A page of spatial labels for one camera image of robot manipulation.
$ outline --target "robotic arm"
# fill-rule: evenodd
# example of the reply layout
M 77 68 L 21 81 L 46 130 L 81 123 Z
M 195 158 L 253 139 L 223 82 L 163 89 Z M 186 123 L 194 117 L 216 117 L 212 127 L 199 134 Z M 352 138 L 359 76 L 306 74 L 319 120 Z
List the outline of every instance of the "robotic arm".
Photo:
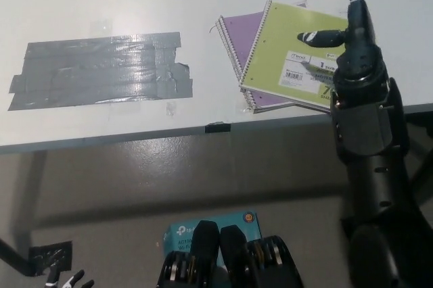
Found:
M 354 286 L 433 287 L 433 230 L 409 186 L 403 104 L 375 44 L 366 2 L 350 0 L 345 31 L 306 32 L 298 39 L 346 49 L 337 59 L 331 116 L 352 191 L 348 261 Z

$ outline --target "table top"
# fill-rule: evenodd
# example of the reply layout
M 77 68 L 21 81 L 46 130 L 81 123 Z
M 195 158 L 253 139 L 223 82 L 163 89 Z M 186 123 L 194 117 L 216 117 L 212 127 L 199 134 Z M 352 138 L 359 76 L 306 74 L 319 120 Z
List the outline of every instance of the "table top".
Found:
M 301 107 L 246 111 L 227 52 L 214 26 L 218 17 L 249 14 L 266 0 L 1 0 L 0 152 L 76 147 L 204 132 L 224 122 L 232 129 L 328 120 Z M 295 3 L 302 0 L 274 0 Z M 307 0 L 308 7 L 344 14 L 348 0 Z M 366 0 L 389 75 L 407 112 L 433 107 L 430 61 L 433 0 Z M 29 42 L 155 32 L 181 33 L 177 62 L 188 64 L 193 97 L 8 111 L 9 86 L 21 74 Z

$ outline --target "black tape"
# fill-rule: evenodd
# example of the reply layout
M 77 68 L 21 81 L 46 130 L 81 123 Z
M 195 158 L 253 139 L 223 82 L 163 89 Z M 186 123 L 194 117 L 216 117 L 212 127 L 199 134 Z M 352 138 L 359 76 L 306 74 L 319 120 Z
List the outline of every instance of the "black tape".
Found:
M 36 276 L 41 276 L 47 268 L 54 264 L 60 272 L 70 271 L 72 268 L 72 242 L 31 247 L 28 251 L 28 260 L 36 268 Z
M 215 122 L 204 127 L 204 133 L 228 133 L 231 130 L 231 124 L 224 122 Z

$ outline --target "blue box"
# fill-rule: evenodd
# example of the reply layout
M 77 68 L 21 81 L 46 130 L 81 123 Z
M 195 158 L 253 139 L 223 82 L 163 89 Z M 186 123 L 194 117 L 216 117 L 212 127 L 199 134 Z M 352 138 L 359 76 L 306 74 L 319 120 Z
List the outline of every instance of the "blue box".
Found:
M 172 251 L 189 252 L 191 248 L 192 233 L 201 220 L 211 220 L 216 222 L 218 228 L 230 225 L 237 225 L 244 232 L 246 240 L 261 239 L 260 227 L 258 225 L 257 215 L 253 211 L 236 212 L 221 216 L 205 217 L 203 219 L 186 220 L 171 224 L 164 234 L 164 255 Z M 225 268 L 221 249 L 218 253 L 216 265 Z

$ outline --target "label on notebook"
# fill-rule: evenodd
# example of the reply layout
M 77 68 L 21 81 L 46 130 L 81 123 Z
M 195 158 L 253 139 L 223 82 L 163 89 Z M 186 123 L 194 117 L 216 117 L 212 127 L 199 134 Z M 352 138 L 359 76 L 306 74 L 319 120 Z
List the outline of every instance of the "label on notebook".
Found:
M 336 68 L 335 61 L 289 51 L 278 84 L 322 95 L 327 87 L 332 87 L 332 75 Z

